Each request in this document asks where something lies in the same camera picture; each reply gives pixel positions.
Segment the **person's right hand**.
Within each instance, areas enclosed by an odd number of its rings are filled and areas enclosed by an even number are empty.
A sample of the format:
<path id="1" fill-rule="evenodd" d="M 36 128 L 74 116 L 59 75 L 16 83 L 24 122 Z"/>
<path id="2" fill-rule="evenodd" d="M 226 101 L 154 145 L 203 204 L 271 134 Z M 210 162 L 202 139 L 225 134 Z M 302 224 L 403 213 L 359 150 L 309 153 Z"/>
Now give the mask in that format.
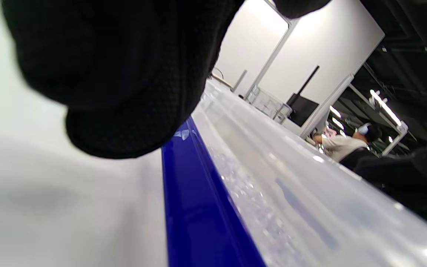
<path id="1" fill-rule="evenodd" d="M 427 147 L 396 158 L 363 158 L 354 172 L 427 221 Z"/>

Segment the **person's left hand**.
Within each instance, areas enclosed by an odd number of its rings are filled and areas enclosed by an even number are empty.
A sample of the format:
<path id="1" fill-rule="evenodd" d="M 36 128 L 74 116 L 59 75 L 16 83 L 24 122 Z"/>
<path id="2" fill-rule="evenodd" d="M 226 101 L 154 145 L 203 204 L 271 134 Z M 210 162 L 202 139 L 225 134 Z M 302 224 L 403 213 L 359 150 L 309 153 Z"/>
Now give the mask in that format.
<path id="1" fill-rule="evenodd" d="M 69 141 L 130 159 L 195 110 L 242 0 L 1 0 L 27 85 L 67 108 Z"/>

